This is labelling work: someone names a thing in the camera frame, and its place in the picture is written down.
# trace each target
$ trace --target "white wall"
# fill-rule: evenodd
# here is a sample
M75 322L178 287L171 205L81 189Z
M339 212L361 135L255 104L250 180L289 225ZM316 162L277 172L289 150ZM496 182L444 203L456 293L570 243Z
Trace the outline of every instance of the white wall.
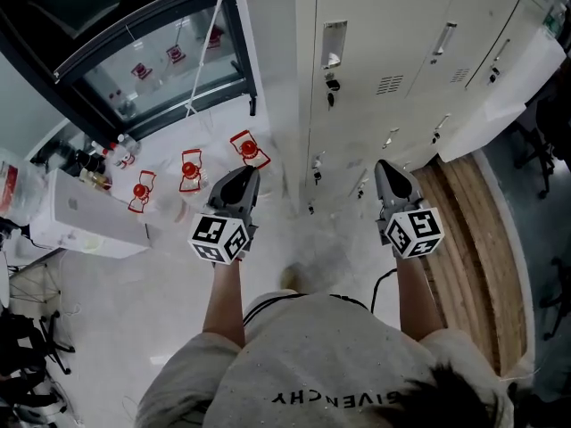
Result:
M26 157L64 119L0 54L0 147Z
M295 0L236 0L254 76L259 70L272 136L284 162L293 206L300 198L299 95Z

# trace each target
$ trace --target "locker vent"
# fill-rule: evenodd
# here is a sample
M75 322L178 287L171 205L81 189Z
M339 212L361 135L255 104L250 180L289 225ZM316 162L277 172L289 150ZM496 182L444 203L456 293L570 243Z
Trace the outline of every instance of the locker vent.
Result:
M401 85L402 75L399 76L385 76L377 87L377 95L388 94L389 92L396 92Z
M462 82L469 71L470 68L461 68L456 70L456 73L454 73L454 76L452 76L452 81L450 82Z

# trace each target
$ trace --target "white box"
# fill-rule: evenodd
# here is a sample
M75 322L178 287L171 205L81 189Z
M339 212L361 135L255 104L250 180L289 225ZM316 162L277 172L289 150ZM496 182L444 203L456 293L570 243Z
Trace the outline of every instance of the white box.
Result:
M195 214L188 242L200 259L229 265L248 244L244 222L239 218L223 218Z
M55 169L30 236L39 245L122 259L150 247L145 225L127 206Z
M433 252L444 228L437 208L411 210L394 213L385 235L401 257L409 259Z

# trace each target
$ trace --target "gray t-shirt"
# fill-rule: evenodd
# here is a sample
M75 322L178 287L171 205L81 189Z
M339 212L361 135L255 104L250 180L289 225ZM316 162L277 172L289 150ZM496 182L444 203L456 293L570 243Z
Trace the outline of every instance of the gray t-shirt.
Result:
M460 331L418 343L362 306L316 294L261 311L246 342L240 349L214 333L195 336L144 395L136 427L377 426L367 409L397 404L406 381L430 382L438 363L450 363L483 401L497 395L496 426L513 424L504 387Z

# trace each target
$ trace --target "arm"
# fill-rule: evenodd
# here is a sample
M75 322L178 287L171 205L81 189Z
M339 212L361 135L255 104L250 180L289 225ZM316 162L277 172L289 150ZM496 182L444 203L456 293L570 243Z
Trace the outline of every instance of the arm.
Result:
M231 265L215 265L203 333L219 334L243 347L245 336L239 264L234 260Z
M415 341L444 328L420 259L396 258L401 330Z

